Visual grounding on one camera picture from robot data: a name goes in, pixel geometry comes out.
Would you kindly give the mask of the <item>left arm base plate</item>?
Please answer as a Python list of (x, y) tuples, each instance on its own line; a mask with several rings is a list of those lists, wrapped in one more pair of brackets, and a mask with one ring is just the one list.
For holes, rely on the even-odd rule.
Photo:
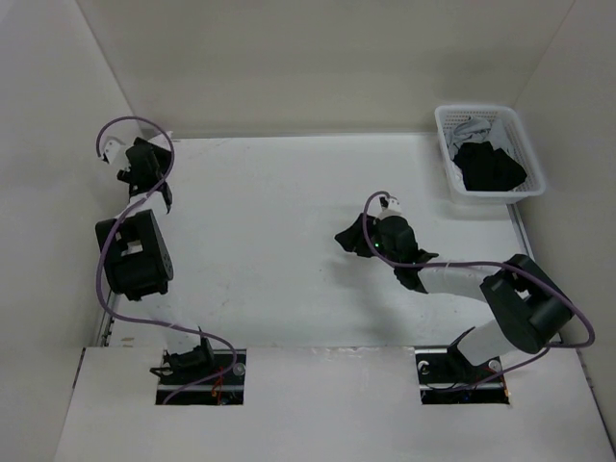
[(174, 372), (169, 364), (151, 368), (158, 379), (155, 404), (171, 406), (236, 406), (244, 404), (247, 355), (239, 349), (233, 368), (232, 353), (213, 352), (212, 366)]

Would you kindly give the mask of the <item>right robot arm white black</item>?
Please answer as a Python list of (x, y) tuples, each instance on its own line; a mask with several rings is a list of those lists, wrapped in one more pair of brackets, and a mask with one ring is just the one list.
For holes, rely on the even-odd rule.
[(471, 379), (496, 356), (514, 350), (538, 353), (573, 317), (562, 299), (519, 273), (487, 266), (457, 268), (420, 248), (401, 216), (359, 215), (334, 240), (348, 253), (363, 258), (381, 255), (393, 262), (396, 279), (410, 291), (458, 295), (489, 307), (490, 321), (461, 334), (448, 347), (447, 370), (457, 380)]

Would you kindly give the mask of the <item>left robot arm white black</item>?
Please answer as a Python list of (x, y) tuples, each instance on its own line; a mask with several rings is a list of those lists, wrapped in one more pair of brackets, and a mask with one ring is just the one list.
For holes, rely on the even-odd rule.
[[(146, 193), (170, 165), (170, 151), (142, 138), (135, 138), (124, 152), (127, 167), (117, 180), (128, 186), (131, 205)], [(166, 295), (174, 269), (159, 220), (171, 211), (172, 192), (165, 182), (144, 204), (130, 212), (117, 228), (103, 269), (111, 290), (128, 300), (141, 302), (149, 295)], [(216, 372), (211, 343), (201, 338), (190, 346), (174, 330), (167, 337), (163, 365), (151, 372), (165, 384), (206, 383)]]

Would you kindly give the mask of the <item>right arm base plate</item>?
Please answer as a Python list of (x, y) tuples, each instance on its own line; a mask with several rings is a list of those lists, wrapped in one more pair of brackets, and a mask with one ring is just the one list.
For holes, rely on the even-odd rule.
[(499, 356), (473, 366), (445, 347), (415, 351), (420, 399), (424, 405), (509, 404)]

